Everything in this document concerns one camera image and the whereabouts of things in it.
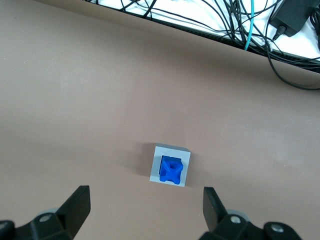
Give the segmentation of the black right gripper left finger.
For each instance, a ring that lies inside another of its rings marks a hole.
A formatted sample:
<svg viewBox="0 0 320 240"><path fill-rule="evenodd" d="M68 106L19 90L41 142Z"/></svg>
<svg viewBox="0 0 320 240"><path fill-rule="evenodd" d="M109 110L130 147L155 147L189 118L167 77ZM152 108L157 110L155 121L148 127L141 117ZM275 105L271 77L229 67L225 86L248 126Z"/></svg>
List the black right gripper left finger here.
<svg viewBox="0 0 320 240"><path fill-rule="evenodd" d="M1 220L0 238L2 240L73 240L90 211L90 187L81 185L55 212L44 212L20 227L16 227L12 220Z"/></svg>

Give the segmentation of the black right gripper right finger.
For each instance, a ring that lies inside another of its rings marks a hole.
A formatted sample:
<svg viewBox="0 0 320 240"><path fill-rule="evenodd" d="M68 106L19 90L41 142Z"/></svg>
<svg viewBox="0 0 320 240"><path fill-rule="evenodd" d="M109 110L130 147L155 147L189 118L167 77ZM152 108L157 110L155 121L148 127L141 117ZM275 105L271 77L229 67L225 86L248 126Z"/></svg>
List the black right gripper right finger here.
<svg viewBox="0 0 320 240"><path fill-rule="evenodd" d="M281 222L253 225L237 213L228 213L213 187L203 188L203 216L208 227L201 240L299 240L297 232Z"/></svg>

